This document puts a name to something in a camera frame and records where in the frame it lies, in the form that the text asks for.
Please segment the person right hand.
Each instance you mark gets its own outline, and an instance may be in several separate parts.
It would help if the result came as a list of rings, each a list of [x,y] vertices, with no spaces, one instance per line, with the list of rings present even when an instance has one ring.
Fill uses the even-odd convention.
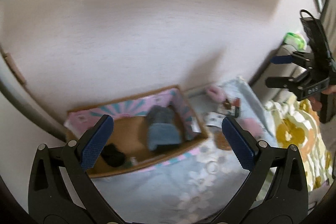
[[[313,111],[321,111],[325,107],[325,105],[327,105],[328,98],[335,94],[335,91],[335,85],[330,85],[326,90],[322,91],[319,99],[317,98],[317,96],[309,97],[308,100],[311,103]]]

